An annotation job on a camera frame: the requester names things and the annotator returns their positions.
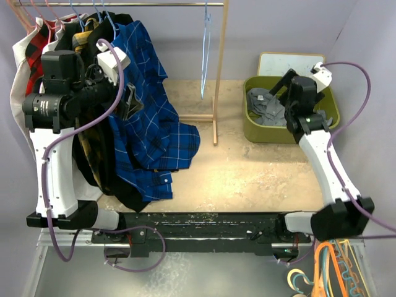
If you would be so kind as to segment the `grey shirt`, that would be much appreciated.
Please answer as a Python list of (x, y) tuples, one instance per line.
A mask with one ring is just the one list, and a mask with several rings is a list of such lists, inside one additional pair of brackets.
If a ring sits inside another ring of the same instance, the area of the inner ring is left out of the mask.
[(265, 88), (252, 88), (246, 93), (247, 110), (261, 126), (286, 127), (285, 107)]

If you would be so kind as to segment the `light blue hanger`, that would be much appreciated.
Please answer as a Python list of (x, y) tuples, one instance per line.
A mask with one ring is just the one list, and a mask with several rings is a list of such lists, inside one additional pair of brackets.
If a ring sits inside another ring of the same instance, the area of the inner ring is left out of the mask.
[(209, 56), (210, 56), (210, 39), (211, 39), (211, 14), (208, 12), (208, 1), (204, 2), (204, 32), (202, 38), (202, 63), (200, 78), (200, 98), (203, 100), (205, 95), (205, 86), (207, 81)]

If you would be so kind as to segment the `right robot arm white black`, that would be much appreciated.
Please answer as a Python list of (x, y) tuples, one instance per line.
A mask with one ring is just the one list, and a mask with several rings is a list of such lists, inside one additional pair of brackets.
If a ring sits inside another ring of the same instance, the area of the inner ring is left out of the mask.
[(359, 208), (374, 211), (372, 199), (362, 197), (346, 174), (330, 141), (327, 121), (314, 111), (324, 98), (332, 74), (321, 65), (313, 71), (306, 77), (289, 69), (270, 90), (274, 95), (285, 89), (279, 100), (285, 108), (286, 128), (309, 160), (324, 201), (318, 212), (286, 213), (284, 222), (275, 227), (275, 235), (282, 242), (291, 241), (297, 233), (314, 235), (319, 241), (357, 237), (368, 224)]

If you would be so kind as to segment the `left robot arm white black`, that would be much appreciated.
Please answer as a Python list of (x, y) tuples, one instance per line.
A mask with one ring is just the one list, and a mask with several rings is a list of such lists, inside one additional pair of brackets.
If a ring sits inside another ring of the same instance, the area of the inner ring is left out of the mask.
[(44, 74), (22, 104), (39, 185), (37, 207), (27, 224), (106, 230), (112, 242), (120, 243), (127, 236), (123, 216), (102, 210), (97, 202), (75, 192), (72, 145), (76, 134), (102, 123), (112, 112), (126, 114), (130, 104), (121, 101), (123, 71), (131, 61), (118, 47), (99, 53), (88, 68), (81, 55), (71, 50), (49, 51), (41, 61)]

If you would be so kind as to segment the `blue plaid shirt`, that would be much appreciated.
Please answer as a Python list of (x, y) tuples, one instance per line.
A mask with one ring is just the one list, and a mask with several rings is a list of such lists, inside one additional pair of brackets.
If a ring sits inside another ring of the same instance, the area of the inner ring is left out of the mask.
[(135, 87), (136, 100), (142, 104), (127, 119), (115, 114), (108, 118), (116, 174), (134, 186), (145, 202), (172, 199), (171, 172), (190, 167), (199, 150), (199, 131), (181, 123), (169, 102), (163, 86), (167, 74), (142, 22), (120, 25), (112, 45), (131, 60), (124, 70), (124, 85)]

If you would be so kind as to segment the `yellow plaid shirt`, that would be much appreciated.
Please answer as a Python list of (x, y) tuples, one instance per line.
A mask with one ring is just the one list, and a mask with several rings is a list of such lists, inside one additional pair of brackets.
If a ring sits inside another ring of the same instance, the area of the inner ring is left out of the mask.
[[(87, 53), (88, 50), (88, 38), (93, 32), (95, 28), (99, 26), (99, 21), (95, 18), (90, 17), (87, 19), (87, 24), (84, 27), (84, 30), (80, 33), (74, 34), (72, 37), (72, 48), (76, 53), (83, 57), (83, 54)], [(92, 64), (92, 62), (85, 61), (85, 71)], [(87, 108), (83, 111), (82, 116), (76, 118), (76, 126), (83, 126), (94, 119), (94, 111), (93, 108)], [(103, 189), (102, 185), (102, 177), (100, 173), (101, 163), (103, 161), (103, 155), (101, 150), (98, 148), (98, 145), (101, 144), (100, 133), (98, 131), (98, 126), (93, 126), (88, 128), (87, 130), (78, 134), (80, 147), (82, 152), (84, 153), (85, 160), (87, 162), (87, 166), (92, 175), (93, 185), (97, 186), (100, 190)]]

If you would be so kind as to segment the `black shirt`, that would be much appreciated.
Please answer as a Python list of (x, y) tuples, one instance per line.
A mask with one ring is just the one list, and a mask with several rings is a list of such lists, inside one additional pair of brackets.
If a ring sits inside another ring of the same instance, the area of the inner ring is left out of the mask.
[[(101, 22), (96, 14), (84, 18), (84, 29), (77, 23), (65, 25), (64, 35), (54, 49), (78, 52), (85, 67), (94, 64), (99, 53), (97, 41), (101, 38), (114, 40), (111, 23), (127, 25), (132, 22), (132, 17), (128, 14), (111, 12), (107, 17), (102, 12), (101, 16)], [(114, 133), (109, 120), (106, 118), (74, 136), (72, 156), (89, 185), (97, 187), (107, 196), (115, 196), (125, 207), (139, 213), (149, 203), (143, 201), (142, 194), (133, 185), (116, 174)]]

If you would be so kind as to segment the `pink hanger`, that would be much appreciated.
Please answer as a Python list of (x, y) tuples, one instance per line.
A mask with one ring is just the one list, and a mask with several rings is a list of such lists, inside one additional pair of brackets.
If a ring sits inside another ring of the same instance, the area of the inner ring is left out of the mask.
[[(36, 28), (39, 30), (44, 25), (48, 27), (49, 31), (50, 30), (56, 31), (57, 29), (65, 29), (65, 24), (60, 19), (60, 17), (55, 13), (54, 9), (52, 8), (51, 1), (6, 1), (6, 2), (28, 34), (32, 33), (33, 30)], [(42, 25), (38, 23), (36, 17), (31, 15), (29, 10), (27, 9), (28, 6), (34, 8), (35, 12), (38, 14), (38, 18), (40, 18), (43, 22)], [(39, 7), (47, 8), (55, 16), (55, 20), (54, 21), (47, 20), (44, 17), (44, 15), (41, 13)]]

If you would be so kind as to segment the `red plaid shirt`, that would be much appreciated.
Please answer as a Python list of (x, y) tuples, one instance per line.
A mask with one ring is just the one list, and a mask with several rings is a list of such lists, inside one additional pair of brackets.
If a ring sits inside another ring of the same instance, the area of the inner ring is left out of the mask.
[[(40, 25), (43, 24), (40, 18), (36, 18)], [(43, 67), (41, 65), (41, 55), (44, 47), (51, 42), (51, 39), (54, 37), (56, 32), (54, 30), (48, 30), (47, 26), (42, 26), (37, 35), (31, 40), (28, 44), (27, 49), (25, 51), (25, 55), (27, 58), (28, 65), (30, 66), (30, 77), (27, 84), (27, 89), (25, 95), (28, 96), (33, 91), (33, 86), (37, 79), (43, 75)], [(61, 41), (55, 48), (55, 51), (58, 50), (71, 50), (72, 49), (72, 37), (71, 37), (71, 45), (67, 45), (65, 38), (62, 37)]]

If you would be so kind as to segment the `beige shirt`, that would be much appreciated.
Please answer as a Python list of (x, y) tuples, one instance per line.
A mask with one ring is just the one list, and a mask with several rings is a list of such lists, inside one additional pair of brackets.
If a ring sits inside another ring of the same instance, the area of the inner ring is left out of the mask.
[(35, 160), (35, 151), (32, 140), (29, 135), (28, 129), (25, 127), (24, 112), (22, 111), (22, 103), (25, 100), (25, 92), (27, 89), (28, 80), (30, 77), (30, 66), (28, 65), (25, 51), (31, 40), (40, 31), (40, 27), (35, 28), (31, 33), (25, 36), (23, 39), (18, 41), (12, 46), (15, 65), (17, 72), (12, 83), (10, 92), (10, 106), (14, 121), (18, 125), (20, 131), (25, 137), (27, 145), (32, 153), (33, 159)]

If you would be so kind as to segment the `small whiteboard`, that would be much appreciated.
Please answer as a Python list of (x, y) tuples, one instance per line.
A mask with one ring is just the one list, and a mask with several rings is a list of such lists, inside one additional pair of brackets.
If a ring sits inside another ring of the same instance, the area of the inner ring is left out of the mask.
[(308, 76), (318, 62), (325, 63), (323, 54), (263, 52), (259, 56), (257, 75), (281, 77), (293, 69), (299, 75)]

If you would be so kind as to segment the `olive green plastic bin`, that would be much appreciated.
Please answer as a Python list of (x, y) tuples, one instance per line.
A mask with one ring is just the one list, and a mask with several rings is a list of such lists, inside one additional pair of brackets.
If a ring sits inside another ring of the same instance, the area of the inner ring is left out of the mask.
[[(243, 132), (245, 138), (253, 143), (269, 144), (294, 144), (293, 135), (286, 127), (262, 126), (255, 120), (259, 115), (248, 108), (248, 91), (252, 88), (264, 88), (270, 90), (281, 79), (279, 76), (253, 76), (244, 81), (243, 84)], [(324, 98), (314, 107), (314, 111), (324, 110), (326, 119), (332, 118), (330, 129), (335, 129), (340, 123), (340, 113), (331, 87), (322, 91)]]

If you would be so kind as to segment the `wooden clothes rack frame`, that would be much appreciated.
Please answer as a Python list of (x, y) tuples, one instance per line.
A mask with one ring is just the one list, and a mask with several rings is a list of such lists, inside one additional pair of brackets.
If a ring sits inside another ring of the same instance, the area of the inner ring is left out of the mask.
[(219, 43), (219, 50), (218, 50), (218, 64), (217, 64), (217, 76), (216, 76), (216, 84), (215, 84), (215, 95), (212, 100), (212, 112), (210, 114), (182, 114), (179, 118), (182, 121), (188, 123), (212, 123), (213, 125), (213, 144), (216, 146), (218, 144), (218, 98), (219, 98), (219, 91), (220, 91), (220, 81), (221, 81), (221, 74), (222, 74), (222, 64), (223, 64), (223, 52), (225, 47), (225, 35), (226, 35), (226, 25), (228, 19), (228, 1), (225, 2), (225, 5), (222, 8), (222, 27), (221, 27), (221, 35), (220, 35), (220, 43)]

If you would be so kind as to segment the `metal clothes rail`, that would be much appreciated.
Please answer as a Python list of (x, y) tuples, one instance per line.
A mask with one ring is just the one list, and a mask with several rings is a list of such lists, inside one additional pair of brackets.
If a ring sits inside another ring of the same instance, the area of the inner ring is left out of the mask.
[[(18, 2), (18, 1), (11, 1), (11, 4), (14, 6), (33, 6), (30, 2)], [(93, 7), (94, 3), (92, 2), (49, 2), (48, 5), (45, 2), (38, 2), (34, 4), (37, 7)], [(96, 6), (106, 6), (106, 7), (223, 7), (225, 2), (170, 2), (170, 3), (152, 3), (152, 2), (105, 2), (97, 3)]]

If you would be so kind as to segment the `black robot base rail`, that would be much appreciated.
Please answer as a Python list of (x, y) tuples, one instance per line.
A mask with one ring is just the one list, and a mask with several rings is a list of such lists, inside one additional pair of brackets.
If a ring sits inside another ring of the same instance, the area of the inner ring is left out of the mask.
[(294, 259), (311, 244), (304, 233), (284, 228), (284, 213), (123, 213), (118, 234), (96, 231), (95, 244), (130, 248), (131, 257), (151, 252), (253, 253)]

